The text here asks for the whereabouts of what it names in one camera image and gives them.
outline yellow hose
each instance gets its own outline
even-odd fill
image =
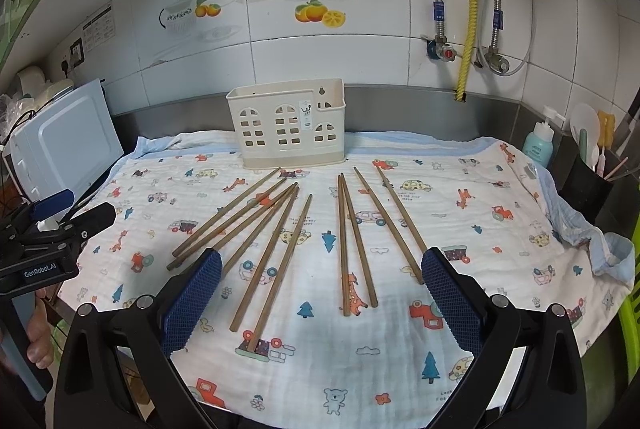
[[[476,29],[478,28],[478,0],[469,0],[469,21],[466,28],[465,53],[462,56],[462,64],[460,64],[460,73],[458,74],[458,85],[456,86],[456,100],[462,102],[466,89],[466,78],[469,75],[469,66],[471,65],[471,55],[473,54],[474,44],[476,43]]]

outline finger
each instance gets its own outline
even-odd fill
[[[53,348],[51,348],[51,350],[46,354],[46,356],[44,356],[42,359],[36,362],[36,366],[38,367],[38,369],[46,369],[52,363],[53,363]]]
[[[35,364],[44,359],[51,350],[51,339],[48,336],[42,337],[30,344],[27,349],[27,358]]]
[[[51,335],[51,329],[47,324],[47,310],[44,306],[44,302],[41,299],[36,299],[36,307],[33,311],[33,316],[27,324],[27,337],[34,343],[40,338]]]

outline printed giraffe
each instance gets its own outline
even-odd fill
[[[509,150],[507,149],[507,144],[505,143],[500,144],[500,150],[507,155],[507,163],[512,164],[513,161],[516,159],[516,156],[513,153],[509,152]]]
[[[111,252],[116,252],[116,250],[120,250],[122,248],[122,238],[125,237],[127,235],[127,231],[122,231],[120,232],[120,237],[118,238],[118,242],[113,245],[113,247],[111,247],[109,250],[111,250]]]
[[[222,190],[224,190],[225,192],[230,192],[234,190],[236,186],[244,185],[245,183],[246,183],[246,180],[244,178],[236,178],[236,181],[233,182],[230,187],[225,187]]]
[[[459,206],[460,208],[466,208],[466,200],[470,200],[471,198],[474,198],[474,196],[469,194],[468,189],[465,189],[465,190],[458,189],[458,195],[460,196],[460,201],[456,202],[456,205]]]
[[[358,293],[356,292],[355,285],[358,284],[358,280],[353,273],[349,274],[349,310],[354,315],[360,315],[360,307],[364,306],[365,308],[369,308],[369,305],[364,302],[360,297],[358,297]]]

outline green plastic basket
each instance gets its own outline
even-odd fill
[[[640,367],[640,218],[636,223],[636,229],[631,241],[636,249],[636,283],[633,291],[623,301],[618,311],[622,334],[625,337],[626,368],[629,383],[631,383]]]

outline black utensil container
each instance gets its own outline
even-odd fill
[[[612,182],[598,176],[577,156],[558,194],[593,225],[612,188]]]

